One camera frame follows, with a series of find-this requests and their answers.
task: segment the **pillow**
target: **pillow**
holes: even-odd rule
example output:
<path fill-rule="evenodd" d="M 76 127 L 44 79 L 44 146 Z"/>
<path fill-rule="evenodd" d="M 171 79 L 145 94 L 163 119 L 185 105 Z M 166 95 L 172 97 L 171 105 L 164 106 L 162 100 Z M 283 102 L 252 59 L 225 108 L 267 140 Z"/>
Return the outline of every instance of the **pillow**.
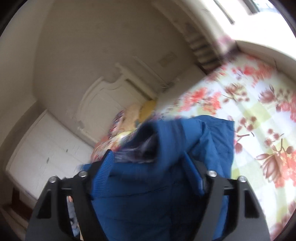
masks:
<path fill-rule="evenodd" d="M 139 114 L 141 105 L 132 104 L 124 112 L 124 121 L 120 126 L 121 131 L 132 131 L 139 124 Z"/>
<path fill-rule="evenodd" d="M 147 101 L 143 104 L 139 115 L 139 122 L 142 123 L 147 120 L 153 113 L 156 106 L 155 100 Z"/>
<path fill-rule="evenodd" d="M 120 129 L 124 120 L 124 116 L 125 116 L 125 111 L 122 110 L 114 117 L 112 121 L 112 125 L 110 126 L 110 129 L 108 131 L 109 139 L 116 136 L 120 132 L 122 132 L 120 131 Z"/>
<path fill-rule="evenodd" d="M 111 137 L 110 139 L 103 138 L 100 142 L 96 144 L 93 153 L 91 154 L 91 163 L 95 161 L 100 161 L 108 149 L 111 149 L 112 151 L 117 151 L 126 141 L 129 140 L 128 135 L 130 133 L 131 131 L 127 131 Z"/>

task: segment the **window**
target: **window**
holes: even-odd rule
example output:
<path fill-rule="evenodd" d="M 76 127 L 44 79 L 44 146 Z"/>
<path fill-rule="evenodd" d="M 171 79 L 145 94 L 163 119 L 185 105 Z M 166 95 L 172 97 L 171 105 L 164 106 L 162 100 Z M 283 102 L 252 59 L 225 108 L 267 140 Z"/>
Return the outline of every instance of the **window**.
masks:
<path fill-rule="evenodd" d="M 214 0 L 231 24 L 246 19 L 258 12 L 275 12 L 277 9 L 268 0 Z"/>
<path fill-rule="evenodd" d="M 268 0 L 253 0 L 260 12 L 278 12 Z"/>

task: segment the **white wall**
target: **white wall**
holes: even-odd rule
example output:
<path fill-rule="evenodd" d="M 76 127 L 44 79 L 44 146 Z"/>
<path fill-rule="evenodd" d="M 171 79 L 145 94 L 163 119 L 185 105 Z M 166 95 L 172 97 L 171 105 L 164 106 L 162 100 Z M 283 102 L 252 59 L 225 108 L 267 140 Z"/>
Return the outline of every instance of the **white wall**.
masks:
<path fill-rule="evenodd" d="M 0 37 L 0 116 L 32 95 L 36 47 L 54 0 L 28 0 Z"/>
<path fill-rule="evenodd" d="M 296 82 L 296 59 L 294 57 L 270 47 L 242 40 L 237 40 L 237 45 L 242 52 L 253 55 L 273 65 Z"/>
<path fill-rule="evenodd" d="M 4 145 L 20 118 L 35 103 L 33 71 L 42 25 L 54 0 L 28 0 L 13 16 L 0 37 L 0 204 L 9 202 L 11 183 L 4 179 Z"/>
<path fill-rule="evenodd" d="M 177 59 L 163 68 L 158 61 L 170 51 Z M 157 80 L 133 56 L 167 82 L 193 63 L 183 37 L 147 0 L 58 0 L 45 21 L 37 48 L 35 94 L 77 133 L 73 116 L 83 94 L 100 76 L 115 81 L 119 76 L 116 62 L 159 88 Z"/>
<path fill-rule="evenodd" d="M 296 38 L 282 15 L 260 12 L 233 25 L 232 38 L 277 50 L 296 60 Z"/>

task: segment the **yellow pillow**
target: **yellow pillow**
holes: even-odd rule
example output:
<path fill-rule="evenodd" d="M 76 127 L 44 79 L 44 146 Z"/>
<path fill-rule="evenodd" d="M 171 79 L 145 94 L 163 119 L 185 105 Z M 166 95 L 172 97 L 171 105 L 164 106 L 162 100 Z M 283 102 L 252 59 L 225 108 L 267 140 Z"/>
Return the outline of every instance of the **yellow pillow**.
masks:
<path fill-rule="evenodd" d="M 132 131 L 138 125 L 141 105 L 134 103 L 127 107 L 124 112 L 124 121 L 120 126 L 120 131 Z"/>
<path fill-rule="evenodd" d="M 156 101 L 150 100 L 143 104 L 142 109 L 139 115 L 139 123 L 144 122 L 148 117 L 152 115 L 153 110 L 155 109 Z"/>

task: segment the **pink flower pattern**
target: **pink flower pattern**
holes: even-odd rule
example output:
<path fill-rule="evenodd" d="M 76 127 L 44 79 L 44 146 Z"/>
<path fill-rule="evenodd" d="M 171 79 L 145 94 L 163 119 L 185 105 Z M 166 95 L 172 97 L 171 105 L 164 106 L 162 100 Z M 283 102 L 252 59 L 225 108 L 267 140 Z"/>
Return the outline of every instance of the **pink flower pattern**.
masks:
<path fill-rule="evenodd" d="M 234 137 L 235 160 L 244 157 L 245 152 L 249 152 L 248 140 L 257 140 L 261 143 L 263 150 L 260 155 L 254 155 L 256 162 L 261 164 L 262 175 L 273 182 L 276 189 L 286 187 L 287 181 L 296 187 L 296 145 L 287 144 L 283 134 L 269 128 L 262 133 L 260 113 L 249 115 L 249 108 L 255 103 L 254 93 L 250 87 L 256 86 L 259 81 L 268 82 L 273 76 L 275 69 L 261 62 L 259 59 L 245 55 L 244 62 L 236 59 L 224 63 L 220 68 L 213 71 L 198 84 L 198 88 L 193 88 L 179 98 L 174 105 L 167 108 L 163 113 L 166 117 L 173 113 L 174 116 L 194 116 L 198 113 L 197 108 L 206 111 L 209 115 L 226 118 L 236 122 Z M 266 108 L 274 108 L 278 113 L 289 113 L 289 118 L 296 123 L 296 91 L 292 88 L 278 89 L 273 85 L 263 89 L 258 93 L 257 100 Z M 235 107 L 234 116 L 230 116 L 232 107 Z M 295 209 L 293 202 L 290 210 Z M 282 217 L 282 221 L 276 223 L 271 229 L 271 240 L 273 240 L 286 225 L 293 212 L 289 212 Z"/>

